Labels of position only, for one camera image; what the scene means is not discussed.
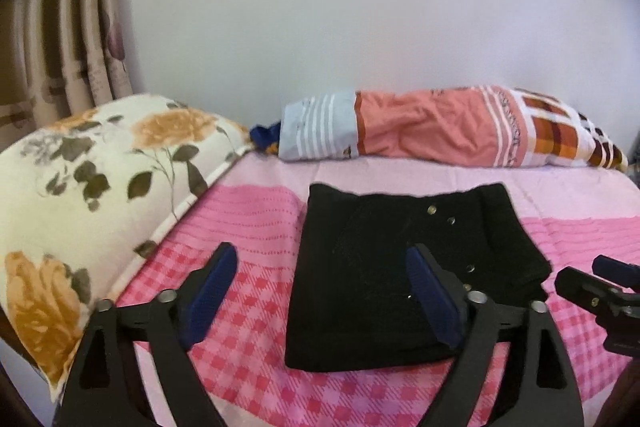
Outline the black pants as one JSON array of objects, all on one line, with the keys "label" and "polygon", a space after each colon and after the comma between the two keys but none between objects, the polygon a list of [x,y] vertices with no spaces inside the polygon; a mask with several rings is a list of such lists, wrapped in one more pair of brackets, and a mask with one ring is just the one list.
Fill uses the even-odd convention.
[{"label": "black pants", "polygon": [[525,232],[503,184],[431,196],[310,188],[286,325],[284,363],[328,373],[447,360],[411,294],[408,248],[496,303],[544,300],[550,262]]}]

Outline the floral cream pillow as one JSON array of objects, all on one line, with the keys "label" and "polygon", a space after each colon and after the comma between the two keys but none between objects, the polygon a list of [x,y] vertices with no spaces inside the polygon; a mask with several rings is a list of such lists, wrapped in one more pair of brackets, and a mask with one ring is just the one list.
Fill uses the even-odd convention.
[{"label": "floral cream pillow", "polygon": [[1,155],[1,306],[52,397],[82,331],[250,150],[229,118],[156,95],[40,128]]}]

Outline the salmon plaid bolster pillow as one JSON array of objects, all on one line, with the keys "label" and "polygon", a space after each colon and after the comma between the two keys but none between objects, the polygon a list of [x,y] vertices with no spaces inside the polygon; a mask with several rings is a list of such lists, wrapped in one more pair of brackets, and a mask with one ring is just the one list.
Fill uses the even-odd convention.
[{"label": "salmon plaid bolster pillow", "polygon": [[491,85],[310,97],[285,106],[276,124],[254,127],[250,140],[286,162],[373,155],[462,167],[628,166],[608,135],[563,101]]}]

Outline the pink checkered bed sheet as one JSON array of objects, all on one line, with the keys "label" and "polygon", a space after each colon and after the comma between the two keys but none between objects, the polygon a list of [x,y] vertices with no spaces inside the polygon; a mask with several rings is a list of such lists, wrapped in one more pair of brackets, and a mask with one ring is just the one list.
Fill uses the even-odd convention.
[{"label": "pink checkered bed sheet", "polygon": [[239,269],[192,362],[231,426],[413,426],[447,363],[310,374],[284,364],[285,323],[308,189],[426,196],[499,182],[555,269],[589,271],[594,257],[639,259],[639,191],[614,170],[475,169],[418,160],[357,158],[285,163],[242,158],[192,207],[120,296],[145,303],[181,284],[222,242]]}]

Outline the striped floral curtain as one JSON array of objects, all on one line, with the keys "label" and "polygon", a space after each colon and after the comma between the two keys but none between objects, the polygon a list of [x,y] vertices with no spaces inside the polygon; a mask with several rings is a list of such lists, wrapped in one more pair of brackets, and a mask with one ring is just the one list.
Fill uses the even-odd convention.
[{"label": "striped floral curtain", "polygon": [[1,0],[1,144],[132,95],[119,0]]}]

